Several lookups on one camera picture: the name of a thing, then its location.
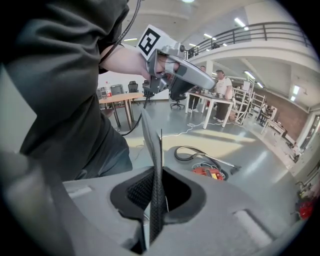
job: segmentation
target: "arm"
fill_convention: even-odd
[[[232,91],[232,82],[230,80],[230,78],[226,78],[226,92],[225,92],[225,95],[224,97],[227,99],[227,100],[230,100],[231,98],[228,98],[228,95],[231,93]]]
[[[102,58],[111,49],[112,45],[107,47],[100,55]],[[157,72],[162,72],[165,70],[167,57],[160,55],[158,57],[158,65],[156,67]],[[100,66],[108,71],[122,73],[122,74],[132,74],[141,75],[145,79],[150,80],[150,74],[146,68],[145,58],[138,52],[132,49],[124,48],[119,45],[112,54],[100,64]],[[179,64],[174,65],[174,70],[177,70]]]

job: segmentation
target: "wooden table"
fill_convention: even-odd
[[[122,94],[117,94],[111,97],[103,98],[99,100],[100,104],[105,104],[105,103],[111,103],[112,108],[114,110],[114,118],[116,121],[116,124],[118,127],[120,127],[120,122],[119,122],[119,117],[117,114],[115,102],[123,102],[124,103],[124,109],[125,109],[125,114],[126,118],[128,120],[129,128],[130,130],[133,128],[133,122],[135,121],[134,119],[134,113],[132,111],[132,106],[131,106],[131,100],[132,99],[137,99],[142,97],[144,94],[142,92],[130,92],[130,93],[122,93]]]
[[[227,113],[225,115],[225,118],[224,118],[224,121],[223,121],[223,124],[222,124],[222,127],[226,126],[226,123],[227,123],[228,118],[230,116],[232,105],[234,104],[234,102],[232,100],[225,99],[225,98],[219,98],[219,97],[213,96],[212,94],[209,94],[209,93],[188,92],[187,93],[187,97],[186,97],[186,106],[189,105],[190,95],[199,97],[200,99],[204,99],[201,113],[203,113],[205,111],[205,107],[207,105],[207,101],[210,101],[209,109],[208,109],[208,112],[206,114],[205,121],[204,121],[204,124],[203,124],[203,129],[207,128],[207,125],[208,125],[208,122],[209,122],[209,119],[210,119],[210,115],[211,115],[211,111],[212,111],[212,108],[213,108],[215,102],[229,104],[228,111],[227,111]],[[188,108],[187,107],[185,108],[185,113],[188,113]]]

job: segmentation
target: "dark gray shirt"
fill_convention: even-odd
[[[62,180],[96,173],[127,147],[96,96],[100,52],[121,33],[127,0],[53,0],[24,24],[5,67],[37,118],[21,152]]]

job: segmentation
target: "railing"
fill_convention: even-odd
[[[186,59],[190,59],[205,51],[255,40],[285,40],[301,44],[305,47],[312,46],[305,33],[297,24],[290,22],[265,22],[234,28],[214,35],[212,38],[208,38],[197,46],[187,50],[185,57]]]

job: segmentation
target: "man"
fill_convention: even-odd
[[[96,95],[99,67],[150,79],[142,55],[121,45],[100,64],[121,34],[127,2],[41,2],[7,49],[5,68],[37,115],[20,152],[54,167],[63,181],[132,169],[128,144]],[[161,56],[158,72],[165,63]]]
[[[200,69],[203,71],[203,72],[206,72],[207,69],[205,66],[201,66]],[[200,93],[201,92],[201,89],[196,86],[196,87],[193,87],[191,90],[190,90],[191,93]],[[189,99],[189,106],[188,106],[188,112],[191,113],[192,111],[193,112],[196,112],[196,113],[199,113],[199,110],[197,109],[197,105],[198,105],[198,102],[199,102],[199,97],[197,96],[194,96],[194,95],[190,95],[190,99]]]
[[[270,119],[270,117],[272,116],[273,110],[271,109],[271,106],[266,106],[266,112],[265,114],[262,116],[261,121],[260,121],[260,125],[263,126],[265,124],[265,122],[267,121],[267,119]]]
[[[261,107],[261,111],[258,115],[258,118],[257,120],[259,121],[260,118],[262,117],[263,114],[266,114],[267,113],[267,101],[265,101],[263,104],[262,104],[262,107]]]
[[[222,94],[223,97],[227,100],[232,99],[232,82],[229,77],[225,76],[225,73],[222,70],[217,70],[216,75],[218,82],[216,83],[216,93]],[[229,104],[217,102],[216,103],[216,114],[213,119],[217,120],[219,123],[222,123],[228,112]]]

